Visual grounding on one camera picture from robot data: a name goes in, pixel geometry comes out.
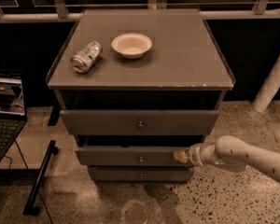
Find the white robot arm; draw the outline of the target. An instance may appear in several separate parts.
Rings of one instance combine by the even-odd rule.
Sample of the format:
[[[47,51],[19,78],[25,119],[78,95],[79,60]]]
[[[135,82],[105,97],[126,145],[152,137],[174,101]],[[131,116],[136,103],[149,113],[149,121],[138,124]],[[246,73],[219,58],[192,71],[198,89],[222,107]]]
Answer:
[[[280,89],[280,55],[258,91],[253,108],[263,112]],[[239,138],[224,135],[215,143],[199,143],[173,153],[174,159],[193,166],[210,164],[216,168],[242,172],[247,165],[280,184],[280,153],[251,146]]]

